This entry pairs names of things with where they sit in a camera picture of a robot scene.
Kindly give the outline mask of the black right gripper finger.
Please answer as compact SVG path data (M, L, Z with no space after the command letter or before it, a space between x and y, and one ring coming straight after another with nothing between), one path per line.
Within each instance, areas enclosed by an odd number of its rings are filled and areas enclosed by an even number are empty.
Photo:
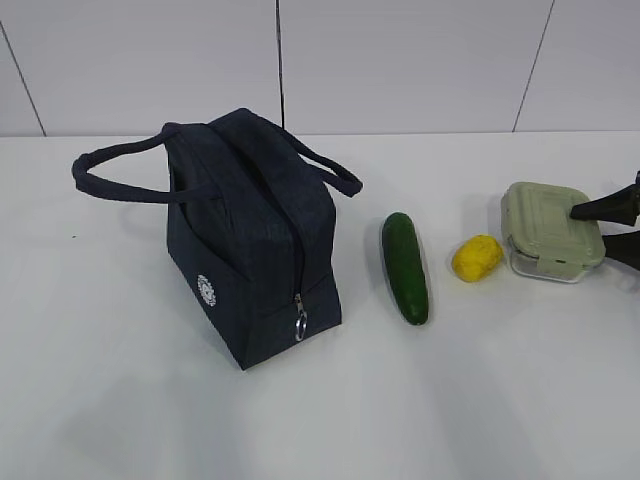
M619 263L627 265L637 271L640 270L640 231L604 235L605 256Z
M605 221L634 226L639 216L639 174L635 181L611 195L575 205L570 217L581 221Z

